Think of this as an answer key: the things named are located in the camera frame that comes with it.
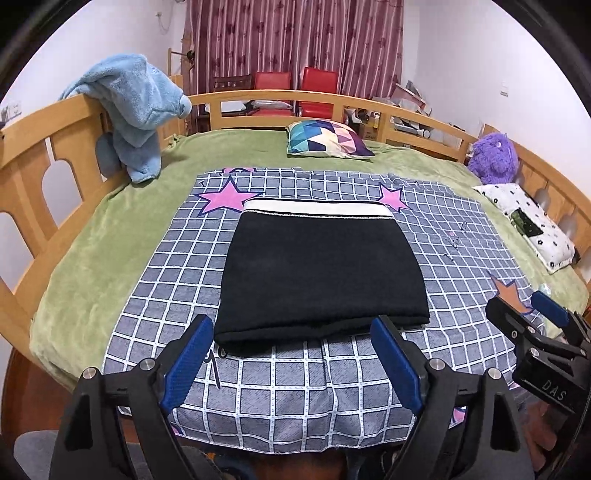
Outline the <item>white dotted pillow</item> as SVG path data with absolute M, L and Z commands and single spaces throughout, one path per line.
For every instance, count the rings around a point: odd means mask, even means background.
M 475 186 L 474 190 L 508 218 L 550 274 L 573 262 L 573 241 L 520 185 L 487 184 Z

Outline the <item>green fleece bed cover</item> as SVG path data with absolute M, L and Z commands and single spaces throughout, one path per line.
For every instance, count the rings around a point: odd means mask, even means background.
M 548 273 L 509 220 L 475 191 L 477 179 L 464 165 L 377 141 L 367 146 L 373 157 L 356 160 L 287 156 L 284 131 L 216 130 L 173 141 L 159 177 L 107 194 L 53 270 L 30 328 L 33 355 L 67 390 L 84 368 L 101 366 L 126 300 L 197 175 L 223 167 L 393 173 L 445 184 L 481 203 L 533 287 L 548 285 L 552 298 L 570 309 L 587 306 L 590 294 L 575 270 Z

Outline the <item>colourful geometric pillow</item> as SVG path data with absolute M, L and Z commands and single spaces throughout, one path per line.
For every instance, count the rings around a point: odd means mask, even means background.
M 287 155 L 369 159 L 374 152 L 345 124 L 307 119 L 287 127 Z

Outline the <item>purple plush toy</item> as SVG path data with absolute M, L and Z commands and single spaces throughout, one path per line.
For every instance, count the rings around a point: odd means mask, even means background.
M 519 169 L 514 144 L 503 133 L 483 136 L 474 143 L 467 168 L 484 185 L 512 183 Z

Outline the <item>black pants white stripe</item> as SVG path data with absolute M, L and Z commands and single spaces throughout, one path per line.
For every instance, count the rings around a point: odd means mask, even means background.
M 228 351 L 430 321 L 418 260 L 379 202 L 253 199 L 226 254 L 215 342 Z

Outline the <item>dark wooden chair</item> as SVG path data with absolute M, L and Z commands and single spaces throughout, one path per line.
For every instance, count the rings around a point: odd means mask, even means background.
M 250 90 L 253 86 L 252 74 L 228 77 L 214 77 L 211 80 L 211 90 L 214 92 Z M 246 115 L 252 107 L 249 101 L 226 100 L 221 102 L 221 114 L 224 116 Z

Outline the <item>wooden bed frame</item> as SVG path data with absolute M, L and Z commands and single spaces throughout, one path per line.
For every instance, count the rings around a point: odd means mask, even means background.
M 226 100 L 291 100 L 332 104 L 332 120 L 341 120 L 349 108 L 377 112 L 377 139 L 414 146 L 449 160 L 465 160 L 475 137 L 444 122 L 411 110 L 339 94 L 301 90 L 254 89 L 193 95 L 193 105 L 207 105 L 211 129 L 284 127 L 290 118 L 221 114 Z M 33 261 L 15 288 L 1 287 L 1 334 L 32 363 L 29 349 L 32 318 L 53 269 L 94 213 L 105 195 L 128 182 L 119 171 L 104 180 L 99 172 L 95 143 L 109 120 L 101 104 L 83 95 L 58 101 L 3 129 L 1 134 L 1 210 L 9 214 Z M 80 205 L 57 224 L 47 205 L 42 180 L 51 155 L 66 161 L 81 196 Z

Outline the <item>light blue fleece garment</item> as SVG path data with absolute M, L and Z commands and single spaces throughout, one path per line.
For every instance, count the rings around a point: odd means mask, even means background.
M 98 100 L 112 124 L 112 131 L 95 144 L 101 174 L 108 178 L 122 165 L 134 184 L 160 174 L 157 129 L 172 119 L 186 118 L 192 109 L 183 90 L 140 54 L 101 60 L 70 83 L 60 98 L 76 95 Z

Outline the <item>maroon patterned curtain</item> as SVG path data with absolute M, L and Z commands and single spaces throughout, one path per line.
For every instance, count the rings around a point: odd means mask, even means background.
M 337 74 L 339 94 L 388 97 L 401 81 L 404 4 L 401 1 L 191 1 L 181 68 L 188 94 L 208 93 L 221 77 L 290 73 Z

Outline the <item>right red chair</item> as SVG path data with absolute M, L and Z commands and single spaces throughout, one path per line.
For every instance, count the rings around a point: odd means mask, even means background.
M 304 67 L 301 78 L 301 90 L 335 94 L 338 91 L 338 72 Z M 301 101 L 301 116 L 314 118 L 332 118 L 332 104 Z

